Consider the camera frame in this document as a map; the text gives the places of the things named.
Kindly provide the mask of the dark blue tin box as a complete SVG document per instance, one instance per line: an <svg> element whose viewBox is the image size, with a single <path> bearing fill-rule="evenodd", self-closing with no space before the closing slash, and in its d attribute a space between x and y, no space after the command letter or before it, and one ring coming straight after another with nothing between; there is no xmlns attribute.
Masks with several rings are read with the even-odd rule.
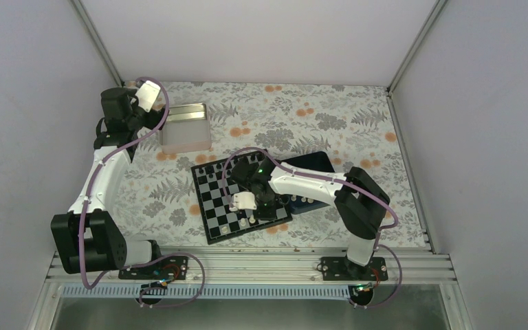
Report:
<svg viewBox="0 0 528 330"><path fill-rule="evenodd" d="M328 173L335 172L328 155L324 151L317 151L306 155L287 158L284 159L283 162L286 162L292 166L313 171ZM321 201L295 196L290 199L288 206L292 215L299 215L305 212L311 212L313 210L324 208L327 205Z"/></svg>

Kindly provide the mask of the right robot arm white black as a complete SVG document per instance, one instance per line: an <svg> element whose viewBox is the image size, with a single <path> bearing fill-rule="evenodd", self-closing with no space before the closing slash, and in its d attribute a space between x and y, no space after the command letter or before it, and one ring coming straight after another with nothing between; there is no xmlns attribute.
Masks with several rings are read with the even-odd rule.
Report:
<svg viewBox="0 0 528 330"><path fill-rule="evenodd" d="M260 163L242 159L224 177L242 188L233 194L231 210L253 210L255 217L270 217L282 196L295 195L333 206L351 235L346 274L361 280L370 273L391 200L365 170L353 167L347 173L331 173L270 158Z"/></svg>

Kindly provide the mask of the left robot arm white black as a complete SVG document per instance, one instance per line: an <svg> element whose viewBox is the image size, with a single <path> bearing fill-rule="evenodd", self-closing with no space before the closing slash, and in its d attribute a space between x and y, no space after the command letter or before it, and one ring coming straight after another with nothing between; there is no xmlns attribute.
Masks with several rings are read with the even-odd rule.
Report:
<svg viewBox="0 0 528 330"><path fill-rule="evenodd" d="M129 263L146 278L159 276L164 259L149 241L127 241L111 216L126 169L131 165L141 128L155 128L164 111L152 109L160 87L146 81L137 89L114 87L101 93L103 118L96 126L93 164L82 191L50 228L63 269L68 274L119 270Z"/></svg>

